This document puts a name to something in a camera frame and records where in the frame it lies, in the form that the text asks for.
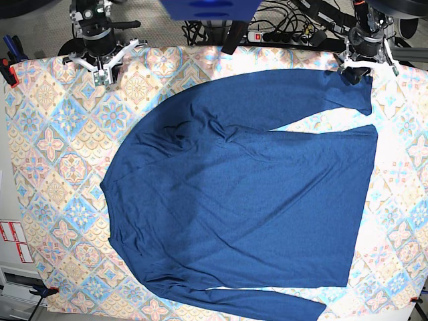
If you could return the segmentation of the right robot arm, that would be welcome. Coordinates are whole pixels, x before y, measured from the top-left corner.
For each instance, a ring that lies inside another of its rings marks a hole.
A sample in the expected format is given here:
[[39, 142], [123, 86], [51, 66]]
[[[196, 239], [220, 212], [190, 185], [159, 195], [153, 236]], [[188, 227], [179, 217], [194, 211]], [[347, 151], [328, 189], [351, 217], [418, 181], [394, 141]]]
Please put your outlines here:
[[62, 55], [64, 65], [75, 63], [91, 75], [95, 86], [115, 84], [123, 65], [124, 56], [136, 47], [145, 47], [147, 42], [137, 38], [123, 43], [116, 39], [117, 29], [136, 29], [141, 22], [111, 20], [112, 6], [123, 1], [72, 1], [70, 19], [73, 39], [69, 49]]

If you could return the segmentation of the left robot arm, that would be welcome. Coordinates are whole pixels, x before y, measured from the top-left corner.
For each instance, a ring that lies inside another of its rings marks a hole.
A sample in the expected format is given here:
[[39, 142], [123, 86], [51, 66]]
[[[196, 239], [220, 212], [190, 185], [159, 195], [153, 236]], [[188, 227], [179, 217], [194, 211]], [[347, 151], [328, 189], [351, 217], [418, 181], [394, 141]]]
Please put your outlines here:
[[345, 50], [336, 55], [338, 72], [352, 85], [371, 71], [399, 75], [399, 61], [393, 57], [387, 32], [393, 18], [376, 10], [367, 1], [353, 1], [356, 25], [344, 36]]

